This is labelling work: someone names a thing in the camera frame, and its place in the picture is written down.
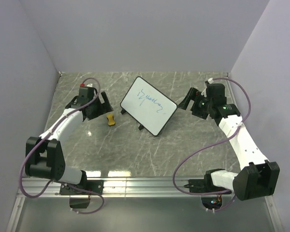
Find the yellow bone-shaped eraser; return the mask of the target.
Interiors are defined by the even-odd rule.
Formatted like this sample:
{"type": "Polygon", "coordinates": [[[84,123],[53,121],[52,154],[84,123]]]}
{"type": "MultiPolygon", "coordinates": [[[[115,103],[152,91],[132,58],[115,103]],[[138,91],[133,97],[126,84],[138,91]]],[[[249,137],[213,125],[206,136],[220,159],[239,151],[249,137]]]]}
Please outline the yellow bone-shaped eraser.
{"type": "Polygon", "coordinates": [[[116,124],[113,114],[108,114],[106,117],[108,120],[108,126],[114,126],[116,124]]]}

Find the small black-framed whiteboard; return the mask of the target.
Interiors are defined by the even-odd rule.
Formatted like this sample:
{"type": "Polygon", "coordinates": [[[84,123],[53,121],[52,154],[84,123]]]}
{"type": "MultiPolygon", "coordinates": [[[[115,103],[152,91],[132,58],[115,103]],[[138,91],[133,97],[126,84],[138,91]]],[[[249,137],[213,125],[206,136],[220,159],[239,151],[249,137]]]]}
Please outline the small black-framed whiteboard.
{"type": "Polygon", "coordinates": [[[177,104],[142,77],[133,81],[120,103],[153,136],[158,136],[178,109],[177,104]]]}

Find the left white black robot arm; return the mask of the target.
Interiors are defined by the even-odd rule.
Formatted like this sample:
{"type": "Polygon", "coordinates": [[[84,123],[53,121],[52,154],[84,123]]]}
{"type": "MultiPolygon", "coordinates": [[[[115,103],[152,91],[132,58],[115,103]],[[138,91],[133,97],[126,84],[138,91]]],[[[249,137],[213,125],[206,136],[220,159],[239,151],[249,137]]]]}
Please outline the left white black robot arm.
{"type": "Polygon", "coordinates": [[[79,94],[65,106],[62,115],[47,131],[27,140],[22,170],[30,177],[71,185],[76,194],[92,190],[85,171],[66,165],[62,144],[82,122],[112,110],[105,91],[81,87],[79,94]]]}

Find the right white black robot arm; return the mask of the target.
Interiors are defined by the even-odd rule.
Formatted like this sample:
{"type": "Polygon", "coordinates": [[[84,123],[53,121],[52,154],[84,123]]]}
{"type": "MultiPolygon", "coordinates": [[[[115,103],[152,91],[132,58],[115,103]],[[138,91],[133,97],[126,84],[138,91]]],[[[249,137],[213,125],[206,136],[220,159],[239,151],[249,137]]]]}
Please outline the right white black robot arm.
{"type": "Polygon", "coordinates": [[[236,105],[227,103],[225,86],[210,84],[205,91],[203,95],[196,88],[190,88],[179,108],[185,110],[193,101],[192,115],[202,119],[211,117],[215,121],[237,156],[240,172],[232,173],[224,169],[206,171],[204,178],[189,180],[186,185],[189,192],[200,195],[234,192],[242,201],[273,195],[280,172],[279,165],[270,162],[257,147],[236,105]]]}

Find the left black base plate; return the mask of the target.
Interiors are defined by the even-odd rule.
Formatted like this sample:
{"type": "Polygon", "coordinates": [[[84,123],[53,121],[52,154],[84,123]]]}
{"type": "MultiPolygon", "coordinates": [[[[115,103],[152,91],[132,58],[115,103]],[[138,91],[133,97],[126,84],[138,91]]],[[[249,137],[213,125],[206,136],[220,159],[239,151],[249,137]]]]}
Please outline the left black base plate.
{"type": "Polygon", "coordinates": [[[103,192],[103,180],[88,180],[84,185],[82,184],[67,184],[62,183],[60,186],[60,195],[92,195],[91,192],[102,195],[103,192]]]}

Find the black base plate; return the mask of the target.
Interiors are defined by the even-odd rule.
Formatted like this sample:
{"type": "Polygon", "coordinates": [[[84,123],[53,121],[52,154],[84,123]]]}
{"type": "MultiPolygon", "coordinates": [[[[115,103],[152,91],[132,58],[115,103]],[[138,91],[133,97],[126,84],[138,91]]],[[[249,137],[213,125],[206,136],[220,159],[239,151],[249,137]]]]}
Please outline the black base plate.
{"type": "Polygon", "coordinates": [[[230,190],[222,187],[216,187],[209,181],[204,179],[189,179],[188,184],[184,185],[184,188],[189,189],[190,193],[213,193],[221,192],[221,194],[231,194],[230,190]]]}
{"type": "Polygon", "coordinates": [[[103,192],[103,180],[88,180],[84,185],[82,184],[67,184],[62,183],[60,186],[60,195],[92,195],[91,192],[102,195],[103,192]]]}

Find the aluminium mounting rail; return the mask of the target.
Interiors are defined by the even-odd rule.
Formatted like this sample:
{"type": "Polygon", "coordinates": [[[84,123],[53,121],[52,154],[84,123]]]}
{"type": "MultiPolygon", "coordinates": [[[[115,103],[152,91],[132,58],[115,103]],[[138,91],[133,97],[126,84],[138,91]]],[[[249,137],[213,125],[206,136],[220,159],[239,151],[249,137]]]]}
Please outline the aluminium mounting rail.
{"type": "MultiPolygon", "coordinates": [[[[188,184],[189,179],[201,179],[201,177],[177,177],[175,179],[178,187],[184,191],[184,185],[188,184]]],[[[172,182],[172,177],[110,177],[110,178],[88,178],[88,180],[103,181],[102,196],[104,198],[167,198],[167,197],[193,197],[192,195],[184,194],[178,191],[172,182]]],[[[30,195],[36,195],[46,185],[48,180],[39,178],[23,178],[22,184],[24,190],[30,195]]],[[[71,197],[71,198],[86,198],[88,194],[62,195],[60,183],[51,183],[46,191],[40,196],[47,197],[71,197]]]]}

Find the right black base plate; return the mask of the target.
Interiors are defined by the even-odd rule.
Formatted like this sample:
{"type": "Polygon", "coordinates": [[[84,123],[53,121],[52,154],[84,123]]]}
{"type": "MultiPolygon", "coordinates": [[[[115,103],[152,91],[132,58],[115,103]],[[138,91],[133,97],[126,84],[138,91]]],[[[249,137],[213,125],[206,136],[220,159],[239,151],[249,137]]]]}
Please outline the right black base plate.
{"type": "Polygon", "coordinates": [[[222,187],[216,187],[209,181],[204,179],[189,179],[188,184],[184,185],[184,188],[189,189],[190,193],[213,193],[221,192],[221,194],[231,194],[230,190],[222,187]]]}

